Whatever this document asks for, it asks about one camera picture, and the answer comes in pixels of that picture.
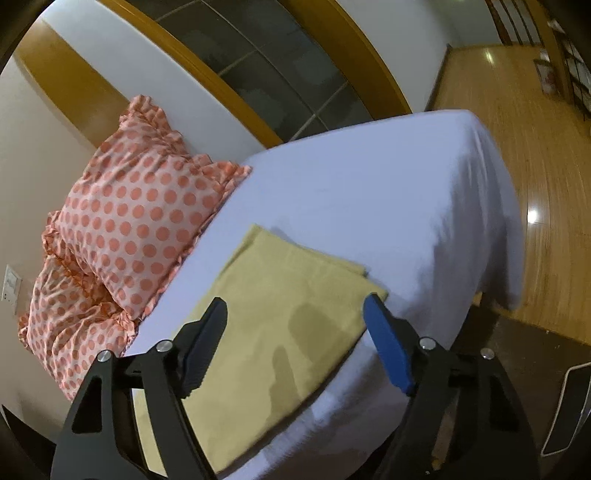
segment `mattress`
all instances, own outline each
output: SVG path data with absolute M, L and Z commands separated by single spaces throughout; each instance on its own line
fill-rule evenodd
M 246 163 L 128 355 L 172 338 L 253 223 L 364 265 L 393 314 L 449 347 L 477 291 L 519 302 L 519 206 L 488 131 L 465 111 L 420 113 L 282 145 Z M 326 386 L 221 478 L 341 480 L 396 428 L 407 399 L 363 334 Z

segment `dark glass pane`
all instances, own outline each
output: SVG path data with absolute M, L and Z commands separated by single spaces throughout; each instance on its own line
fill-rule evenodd
M 311 137 L 312 135 L 318 135 L 324 132 L 326 132 L 326 128 L 324 127 L 324 125 L 322 125 L 322 122 L 320 122 L 318 119 L 315 119 L 312 121 L 310 125 L 304 128 L 302 130 L 302 133 L 300 133 L 294 140 L 297 140 L 299 138 Z
M 347 85 L 333 98 L 319 117 L 330 130 L 373 120 L 351 85 Z
M 242 35 L 201 2 L 173 13 L 160 24 L 216 73 L 252 51 Z
M 312 115 L 295 91 L 258 53 L 222 78 L 283 141 L 288 141 Z
M 135 8 L 156 20 L 190 0 L 127 0 Z
M 326 52 L 302 30 L 261 50 L 314 110 L 345 82 Z
M 257 47 L 299 29 L 278 0 L 204 0 Z

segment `pillow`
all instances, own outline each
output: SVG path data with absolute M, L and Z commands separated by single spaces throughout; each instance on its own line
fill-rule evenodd
M 44 265 L 29 314 L 19 320 L 18 337 L 73 400 L 96 355 L 104 349 L 122 355 L 135 338 L 135 325 L 76 263 L 54 228 L 56 217 L 50 215 L 42 236 Z
M 74 184 L 56 229 L 78 264 L 141 320 L 250 171 L 191 158 L 162 109 L 138 96 Z

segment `yellow cloth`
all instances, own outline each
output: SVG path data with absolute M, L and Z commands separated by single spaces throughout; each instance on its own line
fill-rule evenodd
M 228 326 L 203 384 L 184 400 L 216 472 L 294 412 L 357 342 L 364 298 L 386 292 L 360 265 L 283 241 L 253 226 L 186 320 L 214 297 L 228 304 Z M 165 475 L 143 391 L 135 397 L 148 466 Z

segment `blue gripper pad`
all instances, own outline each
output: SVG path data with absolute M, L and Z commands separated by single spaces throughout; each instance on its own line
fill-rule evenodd
M 388 316 L 383 311 L 383 309 L 385 310 L 383 305 L 375 294 L 366 297 L 363 302 L 363 320 L 378 350 L 378 355 L 386 369 L 390 382 L 400 388 L 404 394 L 409 395 L 414 387 L 411 374 L 411 359 L 390 325 Z

